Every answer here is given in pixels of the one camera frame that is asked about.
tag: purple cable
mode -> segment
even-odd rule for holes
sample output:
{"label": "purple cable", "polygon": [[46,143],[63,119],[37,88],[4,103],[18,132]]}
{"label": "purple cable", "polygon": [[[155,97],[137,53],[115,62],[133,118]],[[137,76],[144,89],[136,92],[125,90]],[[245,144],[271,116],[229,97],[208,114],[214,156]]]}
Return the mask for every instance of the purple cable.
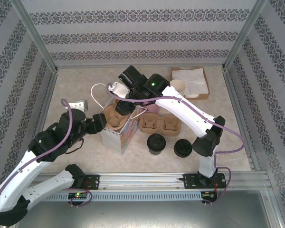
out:
{"label": "purple cable", "polygon": [[89,199],[88,201],[86,201],[86,202],[84,202],[84,203],[82,203],[82,204],[80,204],[80,205],[73,205],[73,204],[72,204],[72,202],[73,202],[73,200],[74,200],[75,198],[72,198],[72,199],[71,199],[71,201],[70,201],[70,204],[71,204],[71,207],[75,207],[75,208],[79,208],[79,207],[82,207],[82,206],[84,206],[84,205],[86,205],[86,204],[90,203],[90,202],[91,202],[91,200],[92,200],[92,197],[93,197],[93,195],[92,195],[92,193],[91,193],[90,191],[88,191],[88,190],[84,190],[84,189],[64,189],[64,190],[77,190],[77,191],[84,191],[84,192],[88,193],[88,194],[91,196],[91,197],[90,197],[90,199]]}
{"label": "purple cable", "polygon": [[[231,151],[219,151],[219,152],[216,152],[216,153],[215,153],[215,156],[214,156],[214,166],[215,166],[215,167],[217,167],[217,166],[216,166],[216,158],[217,158],[217,155],[218,155],[218,154],[220,154],[220,153],[221,153],[221,154],[223,154],[223,153],[235,153],[235,152],[238,152],[238,151],[240,151],[240,150],[242,150],[242,149],[245,148],[245,140],[244,140],[244,138],[243,138],[240,134],[238,134],[237,132],[235,132],[235,131],[233,131],[233,130],[231,130],[231,129],[229,129],[229,128],[226,128],[225,126],[219,125],[219,124],[217,124],[217,123],[215,123],[215,122],[213,122],[213,121],[208,120],[206,117],[204,117],[204,116],[203,116],[202,114],[200,114],[198,111],[196,111],[189,103],[185,102],[182,98],[176,98],[176,97],[174,97],[174,96],[161,96],[161,97],[155,97],[155,98],[149,98],[149,99],[139,99],[139,100],[121,98],[121,97],[119,97],[119,96],[117,96],[117,95],[115,95],[115,94],[112,94],[112,93],[110,92],[109,87],[111,87],[111,86],[112,86],[111,83],[108,83],[107,86],[106,86],[106,89],[107,89],[108,94],[109,94],[110,96],[112,96],[113,98],[115,98],[115,99],[117,99],[117,100],[121,100],[121,101],[127,101],[127,102],[150,102],[150,101],[156,101],[156,100],[161,100],[161,99],[170,99],[170,100],[176,100],[176,101],[178,101],[178,102],[182,102],[182,103],[183,103],[184,105],[186,105],[189,109],[191,109],[195,114],[197,114],[200,118],[202,118],[204,121],[207,121],[207,122],[209,122],[210,124],[212,124],[212,125],[214,125],[214,126],[217,126],[217,127],[221,128],[221,129],[223,129],[223,130],[225,130],[225,131],[228,131],[228,132],[230,132],[230,133],[236,135],[238,138],[240,138],[240,139],[242,140],[242,146],[239,147],[238,149],[231,150]],[[223,192],[222,192],[222,194],[221,194],[221,196],[220,196],[220,198],[222,198],[222,196],[225,194],[225,192],[226,192],[226,190],[227,190],[227,188],[228,188],[228,186],[229,186],[229,184],[230,184],[230,181],[231,181],[231,170],[230,170],[228,167],[217,167],[217,168],[218,168],[218,169],[227,169],[227,170],[229,171],[229,179],[228,179],[228,182],[227,182],[226,187],[225,187],[225,189],[223,190]]]}
{"label": "purple cable", "polygon": [[[68,110],[68,113],[69,113],[69,119],[72,120],[73,119],[73,115],[72,115],[72,110],[71,110],[71,107],[70,105],[68,104],[68,102],[66,101],[66,99],[61,99],[61,104],[65,107],[67,107],[67,110]],[[28,165],[30,165],[32,162],[40,159],[40,158],[43,158],[44,156],[47,156],[48,154],[54,152],[55,150],[57,150],[68,138],[68,136],[70,135],[71,133],[71,130],[72,130],[72,125],[73,125],[73,121],[70,121],[69,122],[69,126],[68,126],[68,130],[66,132],[66,135],[65,137],[61,140],[60,143],[58,143],[56,146],[54,146],[52,149],[48,150],[47,152],[37,156],[36,158],[28,161],[27,163],[25,163],[24,165],[22,165],[18,171],[14,172],[9,178],[8,180],[2,185],[2,187],[0,188],[0,195],[1,193],[3,192],[3,190],[6,188],[6,186],[11,182],[11,180],[21,171],[23,170],[25,167],[27,167]]]}

